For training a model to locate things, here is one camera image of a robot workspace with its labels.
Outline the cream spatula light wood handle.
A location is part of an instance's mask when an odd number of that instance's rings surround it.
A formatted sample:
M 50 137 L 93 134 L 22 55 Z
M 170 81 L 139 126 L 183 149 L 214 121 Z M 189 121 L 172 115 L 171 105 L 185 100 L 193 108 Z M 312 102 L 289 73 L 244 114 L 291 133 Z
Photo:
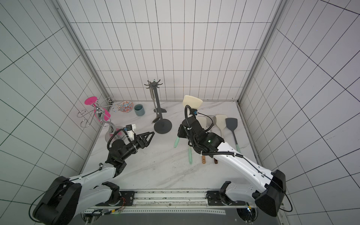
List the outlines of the cream spatula light wood handle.
M 216 115 L 216 126 L 220 130 L 221 137 L 224 137 L 224 129 L 226 128 L 226 119 L 227 118 L 228 118 L 228 116 L 224 115 L 224 114 Z

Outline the grey spatula mint handle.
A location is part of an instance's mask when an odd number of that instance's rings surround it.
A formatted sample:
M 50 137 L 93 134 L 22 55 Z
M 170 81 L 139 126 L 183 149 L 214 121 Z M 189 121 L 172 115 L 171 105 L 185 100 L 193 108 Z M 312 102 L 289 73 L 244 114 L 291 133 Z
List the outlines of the grey spatula mint handle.
M 225 119 L 225 122 L 226 122 L 226 127 L 232 132 L 232 135 L 234 137 L 234 141 L 235 141 L 235 145 L 236 145 L 236 150 L 241 153 L 241 149 L 238 145 L 238 142 L 237 142 L 237 138 L 236 138 L 236 135 L 235 135 L 235 130 L 237 129 L 238 127 L 238 120 L 236 118 L 226 118 Z

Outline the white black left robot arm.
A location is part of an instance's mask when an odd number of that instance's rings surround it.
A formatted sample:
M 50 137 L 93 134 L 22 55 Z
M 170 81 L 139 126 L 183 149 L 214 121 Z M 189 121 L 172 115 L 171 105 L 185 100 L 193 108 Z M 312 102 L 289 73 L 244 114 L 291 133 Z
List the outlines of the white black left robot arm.
M 149 146 L 154 135 L 154 132 L 134 134 L 128 143 L 111 137 L 106 146 L 105 163 L 100 163 L 93 172 L 56 178 L 48 190 L 36 198 L 38 204 L 29 207 L 29 218 L 45 225 L 67 225 L 73 217 L 97 204 L 117 205 L 121 200 L 120 188 L 110 180 L 122 173 L 128 157 Z

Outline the cream spoon mint handle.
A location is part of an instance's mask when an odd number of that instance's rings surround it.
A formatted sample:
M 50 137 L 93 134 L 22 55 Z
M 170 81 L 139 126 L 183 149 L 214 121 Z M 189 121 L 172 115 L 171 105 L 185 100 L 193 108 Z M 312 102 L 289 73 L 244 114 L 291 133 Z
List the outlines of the cream spoon mint handle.
M 190 95 L 185 95 L 182 105 L 185 107 L 186 105 L 189 105 L 193 111 L 195 112 L 195 115 L 197 115 L 197 110 L 198 108 L 201 106 L 201 104 L 203 103 L 203 101 L 199 98 L 190 96 Z

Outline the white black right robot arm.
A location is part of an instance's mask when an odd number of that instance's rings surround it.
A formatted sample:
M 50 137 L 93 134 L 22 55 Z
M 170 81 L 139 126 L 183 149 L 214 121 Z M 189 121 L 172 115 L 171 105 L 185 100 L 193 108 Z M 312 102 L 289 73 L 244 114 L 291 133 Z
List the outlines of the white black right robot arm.
M 280 170 L 272 172 L 232 148 L 222 137 L 206 132 L 196 117 L 186 118 L 178 130 L 179 138 L 188 139 L 194 151 L 225 163 L 249 182 L 226 181 L 215 201 L 223 205 L 235 202 L 253 203 L 269 216 L 276 217 L 286 195 L 286 176 Z

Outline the grey metal utensil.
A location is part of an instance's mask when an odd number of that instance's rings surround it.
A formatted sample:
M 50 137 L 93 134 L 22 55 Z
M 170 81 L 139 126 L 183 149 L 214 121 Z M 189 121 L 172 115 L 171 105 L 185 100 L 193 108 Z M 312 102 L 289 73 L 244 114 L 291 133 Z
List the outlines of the grey metal utensil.
M 156 101 L 155 101 L 153 89 L 152 89 L 152 87 L 150 85 L 149 85 L 149 90 L 150 90 L 150 93 L 151 93 L 151 99 L 153 101 L 154 110 L 155 110 L 156 109 Z

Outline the cream spatula mint handle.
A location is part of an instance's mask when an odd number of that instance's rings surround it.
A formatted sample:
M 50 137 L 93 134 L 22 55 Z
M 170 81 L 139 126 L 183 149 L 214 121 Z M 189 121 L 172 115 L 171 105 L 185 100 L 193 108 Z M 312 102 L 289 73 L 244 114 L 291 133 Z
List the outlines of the cream spatula mint handle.
M 192 148 L 190 146 L 188 147 L 188 162 L 189 162 L 190 165 L 193 164 Z

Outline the cream utensil dark wood handle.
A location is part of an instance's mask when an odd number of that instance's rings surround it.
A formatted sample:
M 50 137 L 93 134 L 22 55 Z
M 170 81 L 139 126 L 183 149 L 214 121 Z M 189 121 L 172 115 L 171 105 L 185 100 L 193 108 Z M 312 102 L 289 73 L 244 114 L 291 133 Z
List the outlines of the cream utensil dark wood handle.
M 212 132 L 213 127 L 216 125 L 216 117 L 214 115 L 208 116 L 206 123 L 207 123 L 208 131 Z

